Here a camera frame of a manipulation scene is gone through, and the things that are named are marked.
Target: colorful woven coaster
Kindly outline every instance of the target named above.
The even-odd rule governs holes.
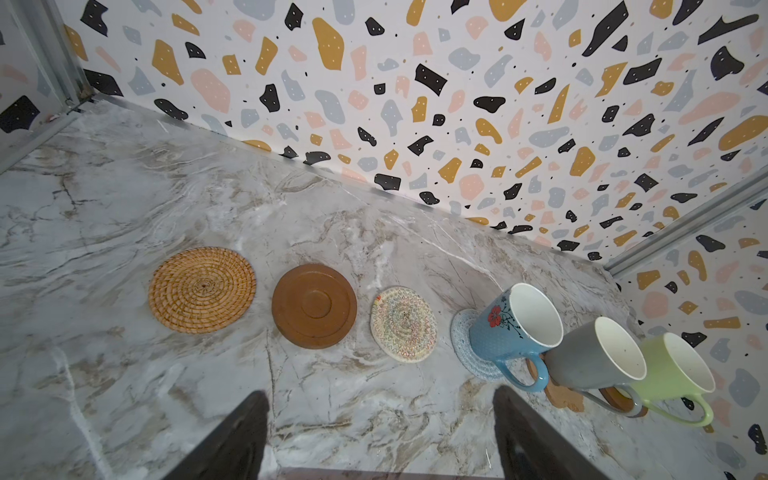
[[[209,333],[239,319],[255,294],[248,260],[226,248],[203,247],[174,255],[155,270],[149,307],[170,329]]]
[[[371,333],[384,353],[400,362],[421,362],[437,343],[432,309],[404,286],[384,290],[373,301]]]

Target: coaster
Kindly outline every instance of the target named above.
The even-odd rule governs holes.
[[[477,319],[478,310],[462,310],[456,313],[451,320],[451,343],[456,351],[456,356],[469,372],[479,379],[493,382],[504,378],[504,375],[496,368],[493,362],[483,360],[469,344],[469,327]]]
[[[305,349],[336,345],[352,329],[357,298],[344,276],[311,263],[283,275],[272,295],[272,317],[291,343]]]
[[[404,286],[384,290],[373,301],[371,333],[384,353],[399,362],[421,362],[437,343],[432,309]]]
[[[203,247],[174,255],[155,270],[149,307],[172,330],[209,333],[239,319],[255,294],[248,260],[226,248]]]

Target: marble countertop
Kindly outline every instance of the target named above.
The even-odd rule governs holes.
[[[289,467],[502,477],[499,384],[456,358],[453,314],[525,281],[566,332],[631,316],[599,266],[158,119],[100,101],[0,175],[11,478],[162,478],[255,389],[271,404],[262,478]],[[175,333],[152,316],[147,287],[164,260],[201,246],[242,253],[256,297],[226,329]],[[333,266],[357,294],[354,327],[328,349],[289,343],[270,314],[277,281],[303,263]],[[397,363],[371,336],[372,301],[394,285],[435,312],[424,362]],[[611,478],[722,478],[702,429],[521,394]]]

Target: pink shape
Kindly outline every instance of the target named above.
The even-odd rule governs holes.
[[[207,68],[195,70],[192,72],[190,79],[194,89],[202,95],[209,107],[223,114],[229,113],[230,89],[221,83],[212,71]]]
[[[667,67],[668,71],[679,71],[686,68],[685,62],[689,61],[691,58],[695,57],[695,54],[692,53],[681,53],[679,54],[673,61],[670,63],[670,66]]]
[[[648,292],[643,301],[643,314],[649,318],[659,318],[667,315],[669,300],[667,296],[659,292]]]
[[[605,172],[605,169],[608,168],[610,165],[611,165],[611,162],[596,166],[592,171],[592,176],[589,177],[590,183],[600,180],[600,177],[602,176],[603,172]]]
[[[357,90],[352,90],[352,93],[349,94],[347,101],[350,105],[352,105],[354,108],[357,108],[358,110],[362,110],[368,105],[368,97],[361,94]]]
[[[232,24],[232,29],[243,40],[250,43],[250,41],[253,40],[253,31],[256,30],[256,26],[247,20],[236,20]]]
[[[100,45],[96,47],[96,55],[98,55],[99,57],[102,57],[104,61],[106,61],[115,70],[122,72],[122,70],[120,69],[120,65],[118,65],[118,63],[114,60],[114,58],[112,58],[107,53],[107,51],[104,50]]]
[[[293,45],[288,47],[288,53],[290,53],[290,57],[293,59],[293,61],[306,60],[306,55],[304,55],[304,52],[294,47]]]
[[[341,130],[334,128],[330,131],[331,141],[333,142],[333,148],[337,150],[344,150],[345,148],[352,147],[352,144],[346,141],[344,135],[341,134]]]
[[[533,148],[530,147],[523,147],[520,150],[518,150],[518,156],[525,160],[528,158],[528,155],[533,153]]]
[[[737,94],[731,94],[725,91],[717,92],[700,101],[693,110],[680,117],[680,120],[677,123],[680,125],[688,125],[690,122],[699,120],[700,118],[723,113],[736,106],[736,104],[739,103],[739,100],[741,100],[741,96]]]
[[[429,45],[429,37],[425,31],[413,35],[413,56],[431,55],[432,46]]]
[[[352,65],[355,67],[355,80],[362,80],[366,77],[366,55],[368,49],[365,45],[355,48],[349,53],[352,59]]]
[[[395,81],[395,93],[398,94],[402,92],[403,98],[408,98],[408,90],[411,88],[411,81],[408,77],[403,77],[402,75],[398,75],[397,80]]]
[[[466,200],[474,200],[484,188],[485,184],[477,174],[467,175],[458,181],[458,189]]]
[[[547,38],[540,31],[536,32],[536,39],[533,42],[533,51],[541,54],[541,58],[543,58],[544,61],[548,61],[552,56],[552,47],[549,46]]]
[[[578,101],[576,105],[571,109],[571,112],[568,114],[568,117],[571,120],[577,120],[581,114],[583,114],[585,111],[587,111],[587,105],[582,106],[581,104],[584,103],[584,99]]]
[[[514,117],[512,117],[512,121],[509,122],[509,126],[507,127],[507,133],[509,134],[510,138],[515,138],[520,134],[520,123],[523,120],[523,109],[521,108],[518,110],[518,113],[515,114]]]
[[[464,91],[457,90],[451,95],[451,104],[448,106],[448,113],[452,114],[464,104]]]
[[[323,116],[313,111],[305,111],[304,116],[306,117],[306,122],[310,124],[310,128],[319,128],[326,124]]]
[[[625,115],[639,115],[643,113],[643,101],[638,98],[627,110],[624,111]]]
[[[485,30],[485,27],[488,26],[488,20],[484,17],[472,17],[467,20],[466,26],[469,36],[477,40],[482,31]]]
[[[739,269],[739,261],[728,263],[727,265],[723,265],[717,270],[717,273],[715,273],[715,281],[718,283],[725,283],[728,281],[730,276]]]

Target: terrazzo wallpaper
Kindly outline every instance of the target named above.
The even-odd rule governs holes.
[[[104,93],[601,263],[768,154],[760,0],[58,6]]]
[[[617,279],[649,335],[682,336],[712,370],[705,395],[725,478],[768,478],[768,205],[745,206]],[[689,409],[694,404],[682,402]],[[692,414],[701,415],[700,407]]]

